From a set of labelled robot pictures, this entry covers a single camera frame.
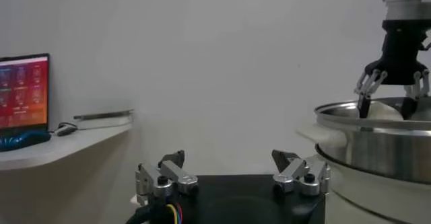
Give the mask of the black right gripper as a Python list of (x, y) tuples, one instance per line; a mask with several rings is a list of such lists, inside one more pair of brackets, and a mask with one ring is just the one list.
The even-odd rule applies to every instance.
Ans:
[(385, 20), (382, 27), (386, 35), (381, 57), (366, 65), (354, 89), (359, 117), (368, 116), (372, 95), (383, 84), (405, 85), (401, 115), (411, 118), (430, 93), (430, 71), (417, 60), (430, 20)]

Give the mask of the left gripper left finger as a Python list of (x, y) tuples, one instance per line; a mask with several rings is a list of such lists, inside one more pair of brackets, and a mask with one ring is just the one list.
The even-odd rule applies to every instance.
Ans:
[(185, 151), (164, 155), (156, 166), (141, 163), (135, 171), (136, 205), (148, 205), (155, 200), (168, 200), (175, 194), (195, 196), (199, 179), (183, 169)]

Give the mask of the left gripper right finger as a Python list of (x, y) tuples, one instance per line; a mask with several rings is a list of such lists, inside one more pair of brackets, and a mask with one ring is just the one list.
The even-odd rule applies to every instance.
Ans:
[(295, 153), (273, 150), (271, 156), (278, 169), (273, 175), (275, 187), (284, 194), (296, 188), (304, 196), (314, 197), (329, 192), (331, 169), (324, 161), (308, 163)]

